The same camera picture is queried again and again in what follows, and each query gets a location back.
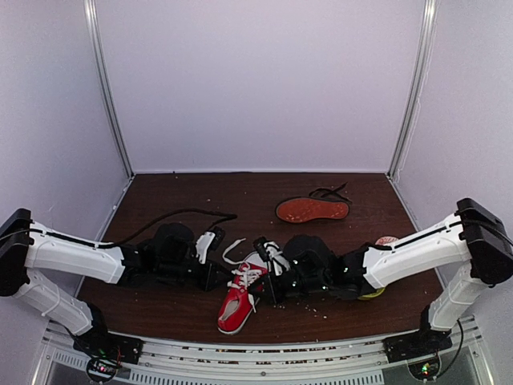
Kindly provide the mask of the red canvas sneaker white laces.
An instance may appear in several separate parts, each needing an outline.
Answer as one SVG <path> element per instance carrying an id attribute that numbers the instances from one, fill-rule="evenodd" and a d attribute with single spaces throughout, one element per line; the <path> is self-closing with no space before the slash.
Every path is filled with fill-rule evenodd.
<path id="1" fill-rule="evenodd" d="M 227 247 L 222 258 L 235 269 L 231 271 L 232 280 L 228 282 L 228 292 L 217 316 L 217 329 L 222 334 L 234 335 L 241 331 L 248 318 L 257 312 L 259 299 L 252 291 L 261 291 L 259 279 L 269 272 L 269 264 L 257 251 L 248 254 L 245 259 L 234 261 L 228 254 L 235 249 L 244 238 L 234 241 Z"/>

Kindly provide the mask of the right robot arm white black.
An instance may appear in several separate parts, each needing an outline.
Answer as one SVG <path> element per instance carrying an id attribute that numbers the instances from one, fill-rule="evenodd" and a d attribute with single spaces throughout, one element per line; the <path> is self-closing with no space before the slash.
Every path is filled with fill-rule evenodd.
<path id="1" fill-rule="evenodd" d="M 411 336 L 411 347 L 422 355 L 450 333 L 487 287 L 512 277 L 512 241 L 502 221 L 470 198 L 458 201 L 455 213 L 428 229 L 383 245 L 365 243 L 340 257 L 319 237 L 306 235 L 293 237 L 283 249 L 263 237 L 253 247 L 269 266 L 258 282 L 274 303 L 321 292 L 356 300 L 403 278 L 460 263 Z"/>

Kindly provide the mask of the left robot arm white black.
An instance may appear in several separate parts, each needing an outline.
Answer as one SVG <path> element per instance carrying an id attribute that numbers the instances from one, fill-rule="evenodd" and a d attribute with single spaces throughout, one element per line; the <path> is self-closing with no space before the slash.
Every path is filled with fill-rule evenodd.
<path id="1" fill-rule="evenodd" d="M 60 323 L 80 349 L 105 357 L 118 347 L 101 310 L 73 298 L 42 274 L 57 270 L 95 278 L 107 284 L 137 287 L 146 282 L 183 285 L 195 282 L 210 291 L 232 275 L 209 254 L 224 239 L 224 230 L 212 224 L 196 237 L 185 225 L 166 224 L 153 237 L 133 245 L 90 241 L 50 229 L 16 210 L 1 226 L 1 295 L 14 297 Z"/>

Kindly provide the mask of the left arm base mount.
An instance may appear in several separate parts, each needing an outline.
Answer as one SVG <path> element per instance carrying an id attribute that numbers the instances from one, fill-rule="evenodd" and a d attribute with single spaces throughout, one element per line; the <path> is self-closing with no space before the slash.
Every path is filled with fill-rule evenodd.
<path id="1" fill-rule="evenodd" d="M 74 341 L 73 348 L 89 357 L 86 374 L 94 384 L 111 381 L 123 363 L 137 364 L 143 347 L 143 341 L 112 334 L 107 329 L 101 310 L 87 304 L 91 312 L 92 328 L 81 335 L 70 334 Z"/>

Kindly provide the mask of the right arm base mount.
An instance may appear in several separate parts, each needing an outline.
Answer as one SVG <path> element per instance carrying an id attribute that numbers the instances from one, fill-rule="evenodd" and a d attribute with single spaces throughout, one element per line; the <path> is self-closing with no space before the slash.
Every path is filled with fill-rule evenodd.
<path id="1" fill-rule="evenodd" d="M 439 352 L 452 347 L 451 330 L 435 330 L 428 308 L 421 313 L 419 329 L 388 337 L 383 346 L 388 363 L 408 361 L 409 373 L 419 381 L 435 381 L 442 373 Z"/>

